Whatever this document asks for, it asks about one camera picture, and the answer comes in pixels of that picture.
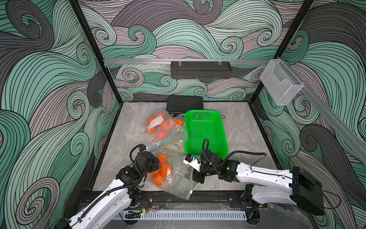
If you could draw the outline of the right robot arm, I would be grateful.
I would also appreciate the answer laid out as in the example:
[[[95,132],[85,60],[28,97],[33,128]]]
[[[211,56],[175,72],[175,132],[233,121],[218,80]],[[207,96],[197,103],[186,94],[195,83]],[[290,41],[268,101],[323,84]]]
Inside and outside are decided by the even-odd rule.
[[[241,153],[249,154],[237,150],[222,159],[209,149],[209,140],[205,139],[200,157],[187,154],[183,162],[193,168],[192,179],[197,183],[203,184],[206,177],[213,175],[226,182],[245,183],[242,200],[251,208],[268,203],[288,204],[312,215],[325,214],[322,184],[309,172],[300,167],[266,169],[231,160],[231,156]]]

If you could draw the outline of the green printed zip-top bag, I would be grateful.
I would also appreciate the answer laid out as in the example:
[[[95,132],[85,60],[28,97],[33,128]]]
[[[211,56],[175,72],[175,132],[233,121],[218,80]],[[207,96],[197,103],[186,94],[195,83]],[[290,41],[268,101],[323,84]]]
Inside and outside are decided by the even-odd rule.
[[[147,180],[162,191],[189,200],[197,183],[193,181],[193,168],[183,163],[186,157],[184,142],[159,148],[153,151],[153,154],[156,157],[159,154],[168,156],[168,164],[172,167],[172,174],[170,177],[165,177],[164,183],[160,187],[152,182],[153,176],[150,173],[147,175]]]

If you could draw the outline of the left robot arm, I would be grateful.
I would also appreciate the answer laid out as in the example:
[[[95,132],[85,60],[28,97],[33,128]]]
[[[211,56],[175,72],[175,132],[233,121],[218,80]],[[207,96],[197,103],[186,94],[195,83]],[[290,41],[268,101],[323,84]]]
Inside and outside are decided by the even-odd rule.
[[[53,229],[102,229],[118,213],[128,207],[139,205],[140,183],[147,174],[159,169],[159,159],[147,150],[147,146],[139,144],[131,152],[138,150],[132,164],[122,168],[108,187],[87,207],[70,219],[62,218]]]

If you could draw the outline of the green plastic basket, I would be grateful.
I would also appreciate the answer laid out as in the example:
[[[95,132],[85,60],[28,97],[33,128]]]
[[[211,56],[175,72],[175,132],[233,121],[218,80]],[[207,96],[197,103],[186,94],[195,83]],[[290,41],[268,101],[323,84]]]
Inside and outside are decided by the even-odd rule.
[[[228,156],[228,144],[221,115],[213,110],[190,110],[185,114],[185,153],[202,154],[202,145],[209,140],[209,150],[219,158]]]

